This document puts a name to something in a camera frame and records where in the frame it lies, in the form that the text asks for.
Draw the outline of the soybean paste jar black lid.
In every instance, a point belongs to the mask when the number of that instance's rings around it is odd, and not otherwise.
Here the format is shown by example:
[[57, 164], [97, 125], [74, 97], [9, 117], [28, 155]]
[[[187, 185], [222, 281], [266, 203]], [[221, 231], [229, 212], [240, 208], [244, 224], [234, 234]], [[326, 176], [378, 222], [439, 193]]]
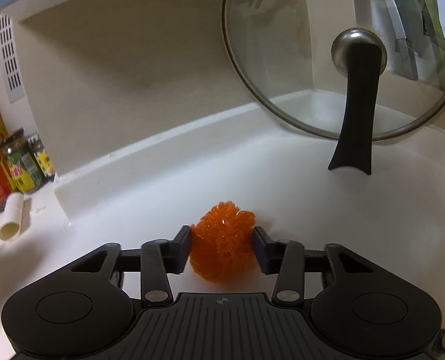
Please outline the soybean paste jar black lid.
[[23, 194], [38, 190], [43, 184], [43, 173], [30, 152], [24, 129], [20, 128], [0, 141], [0, 149], [18, 190]]

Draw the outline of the orange mesh scrubber ball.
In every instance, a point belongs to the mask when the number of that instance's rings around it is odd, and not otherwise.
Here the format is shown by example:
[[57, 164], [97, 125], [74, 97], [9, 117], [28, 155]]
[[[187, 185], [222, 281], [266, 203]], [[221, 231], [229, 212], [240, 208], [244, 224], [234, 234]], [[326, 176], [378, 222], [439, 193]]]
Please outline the orange mesh scrubber ball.
[[235, 203], [220, 202], [191, 226], [189, 261], [202, 279], [230, 283], [255, 265], [252, 233], [255, 214]]

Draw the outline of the white cardboard tube roll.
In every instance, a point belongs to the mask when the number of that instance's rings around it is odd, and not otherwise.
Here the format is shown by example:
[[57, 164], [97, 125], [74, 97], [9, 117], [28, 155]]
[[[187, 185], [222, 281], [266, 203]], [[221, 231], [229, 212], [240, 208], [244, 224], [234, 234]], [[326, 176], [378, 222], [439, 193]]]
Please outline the white cardboard tube roll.
[[20, 235], [24, 195], [12, 193], [6, 200], [0, 227], [0, 239], [3, 242], [12, 240]]

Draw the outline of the small jar checkered lid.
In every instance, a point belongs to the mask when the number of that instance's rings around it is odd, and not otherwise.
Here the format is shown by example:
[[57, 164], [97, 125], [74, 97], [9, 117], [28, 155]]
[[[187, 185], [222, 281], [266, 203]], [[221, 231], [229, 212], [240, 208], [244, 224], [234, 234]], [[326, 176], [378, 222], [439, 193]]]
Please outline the small jar checkered lid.
[[33, 133], [32, 135], [30, 135], [27, 138], [27, 143], [45, 178], [54, 180], [56, 171], [43, 145], [39, 133]]

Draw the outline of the grey wall vent grille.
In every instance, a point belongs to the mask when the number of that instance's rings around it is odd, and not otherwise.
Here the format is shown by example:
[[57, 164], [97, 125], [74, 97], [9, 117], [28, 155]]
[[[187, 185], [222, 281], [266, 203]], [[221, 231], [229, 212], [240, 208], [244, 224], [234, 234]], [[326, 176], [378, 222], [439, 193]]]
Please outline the grey wall vent grille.
[[0, 12], [0, 60], [4, 85], [10, 103], [17, 102], [25, 95], [19, 69], [12, 21]]

